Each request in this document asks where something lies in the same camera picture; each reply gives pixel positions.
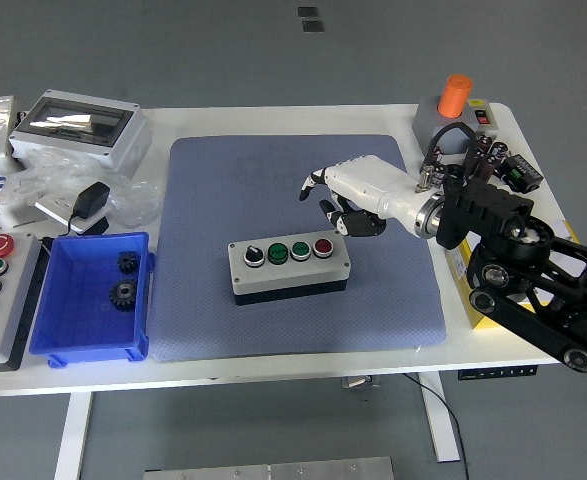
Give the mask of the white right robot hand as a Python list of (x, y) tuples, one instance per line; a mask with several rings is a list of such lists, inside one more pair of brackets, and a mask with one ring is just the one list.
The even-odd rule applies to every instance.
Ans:
[(312, 172), (299, 199), (318, 185), (326, 186), (330, 201), (320, 202), (323, 214), (344, 236), (382, 234), (388, 219), (396, 219), (412, 235), (419, 235), (418, 213), (430, 198), (415, 191), (417, 180), (375, 155), (360, 156)]

